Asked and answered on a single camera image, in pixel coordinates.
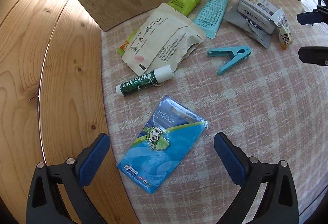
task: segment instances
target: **light blue tube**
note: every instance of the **light blue tube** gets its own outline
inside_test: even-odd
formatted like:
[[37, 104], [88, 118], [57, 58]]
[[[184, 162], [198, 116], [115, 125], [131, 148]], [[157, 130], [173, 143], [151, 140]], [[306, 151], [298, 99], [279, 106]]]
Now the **light blue tube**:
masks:
[[222, 22], [229, 0], [209, 0], [194, 23], [206, 32], [206, 37], [215, 38]]

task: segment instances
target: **mentholatum lip balm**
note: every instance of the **mentholatum lip balm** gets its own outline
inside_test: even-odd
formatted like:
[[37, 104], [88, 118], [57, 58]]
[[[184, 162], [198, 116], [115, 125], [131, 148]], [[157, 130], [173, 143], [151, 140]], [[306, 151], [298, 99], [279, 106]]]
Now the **mentholatum lip balm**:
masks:
[[174, 77], [170, 65], [155, 69], [142, 76], [134, 78], [130, 81], [119, 84], [116, 87], [116, 93], [119, 96], [127, 96], [137, 91], [146, 89], [150, 86], [170, 80]]

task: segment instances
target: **white cap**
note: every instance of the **white cap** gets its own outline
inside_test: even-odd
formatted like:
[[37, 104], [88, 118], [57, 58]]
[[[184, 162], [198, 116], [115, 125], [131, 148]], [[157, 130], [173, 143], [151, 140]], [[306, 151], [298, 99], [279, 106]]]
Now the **white cap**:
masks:
[[174, 74], [171, 70], [170, 65], [166, 65], [164, 67], [158, 68], [154, 70], [155, 78], [158, 83], [165, 82], [167, 80], [170, 80], [174, 77]]
[[121, 85], [120, 84], [116, 87], [116, 93], [118, 94], [118, 96], [124, 96], [122, 91], [121, 91]]

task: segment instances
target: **teal clip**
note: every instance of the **teal clip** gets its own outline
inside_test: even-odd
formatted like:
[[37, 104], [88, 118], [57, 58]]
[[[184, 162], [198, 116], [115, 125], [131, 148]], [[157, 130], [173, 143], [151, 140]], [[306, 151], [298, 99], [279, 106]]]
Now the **teal clip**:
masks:
[[247, 59], [247, 57], [251, 53], [251, 49], [247, 46], [237, 46], [237, 47], [222, 47], [222, 48], [211, 48], [207, 51], [208, 56], [216, 57], [216, 56], [228, 56], [229, 61], [221, 66], [216, 73], [217, 75], [221, 75], [225, 73], [228, 69], [235, 66], [243, 59]]

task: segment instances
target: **gray packet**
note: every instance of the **gray packet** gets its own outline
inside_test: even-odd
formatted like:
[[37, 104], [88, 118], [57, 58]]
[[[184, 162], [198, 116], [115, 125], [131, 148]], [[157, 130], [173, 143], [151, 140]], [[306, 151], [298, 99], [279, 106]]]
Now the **gray packet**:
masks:
[[262, 28], [249, 20], [245, 15], [242, 15], [238, 10], [238, 2], [233, 5], [230, 11], [224, 15], [224, 19], [231, 22], [235, 26], [244, 30], [244, 32], [251, 38], [255, 39], [266, 49], [269, 48], [272, 35], [262, 30]]

